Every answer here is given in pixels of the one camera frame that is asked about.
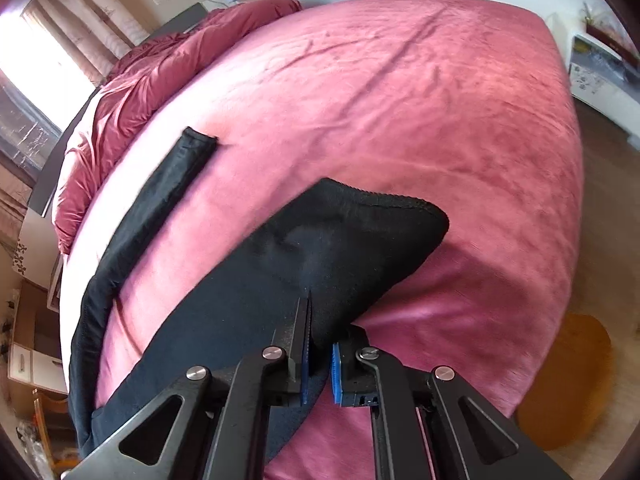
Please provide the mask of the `black pants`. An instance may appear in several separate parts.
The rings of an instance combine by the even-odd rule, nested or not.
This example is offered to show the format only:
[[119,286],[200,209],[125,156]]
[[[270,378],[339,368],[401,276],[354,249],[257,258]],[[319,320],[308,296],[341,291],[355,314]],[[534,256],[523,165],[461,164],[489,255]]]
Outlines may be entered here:
[[88,455],[193,365],[235,366],[290,324],[310,299],[309,396],[329,375],[337,334],[422,266],[449,220],[425,200],[371,193],[329,178],[295,197],[210,270],[168,315],[104,405],[96,388],[115,298],[218,148],[186,129],[145,182],[81,299],[70,357],[70,417]]

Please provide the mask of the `orange round rug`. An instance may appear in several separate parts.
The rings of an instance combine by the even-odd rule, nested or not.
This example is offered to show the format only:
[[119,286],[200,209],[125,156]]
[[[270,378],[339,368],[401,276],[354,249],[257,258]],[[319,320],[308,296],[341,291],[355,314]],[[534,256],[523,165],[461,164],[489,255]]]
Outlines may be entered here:
[[545,451],[588,437],[603,415],[614,377],[612,341],[594,316],[570,312],[515,416]]

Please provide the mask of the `white drawer cabinet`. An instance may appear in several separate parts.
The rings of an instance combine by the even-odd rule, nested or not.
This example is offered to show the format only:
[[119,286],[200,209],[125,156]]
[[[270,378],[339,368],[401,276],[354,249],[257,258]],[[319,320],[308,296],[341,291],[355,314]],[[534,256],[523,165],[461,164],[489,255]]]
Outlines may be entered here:
[[9,351],[9,378],[66,396],[60,316],[48,307],[48,292],[23,280],[18,290]]

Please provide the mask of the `pink bed blanket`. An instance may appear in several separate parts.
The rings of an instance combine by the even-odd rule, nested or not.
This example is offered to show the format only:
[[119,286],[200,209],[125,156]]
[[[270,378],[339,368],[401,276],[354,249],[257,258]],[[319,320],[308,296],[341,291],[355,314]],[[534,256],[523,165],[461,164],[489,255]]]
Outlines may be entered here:
[[[81,299],[119,223],[186,129],[218,142],[115,298],[104,405],[188,292],[317,181],[425,200],[448,231],[352,324],[404,364],[453,367],[503,414],[559,330],[577,259],[582,146],[554,41],[488,0],[348,0],[258,28],[168,101],[96,194],[65,258],[70,386]],[[269,479],[371,479],[369,413],[275,408]]]

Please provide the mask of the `dark red duvet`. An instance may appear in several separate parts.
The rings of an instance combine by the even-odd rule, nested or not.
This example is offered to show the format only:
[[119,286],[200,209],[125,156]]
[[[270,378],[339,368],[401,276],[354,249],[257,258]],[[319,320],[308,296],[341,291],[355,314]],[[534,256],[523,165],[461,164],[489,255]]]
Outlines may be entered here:
[[151,118],[244,37],[301,10],[298,0],[213,10],[187,32],[145,41],[119,60],[66,144],[52,211],[61,254],[72,251],[96,194]]

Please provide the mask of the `white floral nightstand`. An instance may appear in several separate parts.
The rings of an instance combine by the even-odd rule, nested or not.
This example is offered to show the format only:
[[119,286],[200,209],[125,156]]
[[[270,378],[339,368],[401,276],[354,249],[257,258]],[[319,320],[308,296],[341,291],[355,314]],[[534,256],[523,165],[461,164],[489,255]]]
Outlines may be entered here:
[[553,13],[546,24],[570,76],[574,98],[589,105],[627,133],[639,149],[639,72],[600,39],[587,25],[566,14]]

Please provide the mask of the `beige striped curtain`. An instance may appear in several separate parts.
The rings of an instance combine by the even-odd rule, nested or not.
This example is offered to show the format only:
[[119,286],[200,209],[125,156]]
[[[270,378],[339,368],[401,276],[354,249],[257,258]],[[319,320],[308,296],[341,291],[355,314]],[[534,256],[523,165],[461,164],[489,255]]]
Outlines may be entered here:
[[120,0],[32,0],[22,13],[99,86],[150,33]]

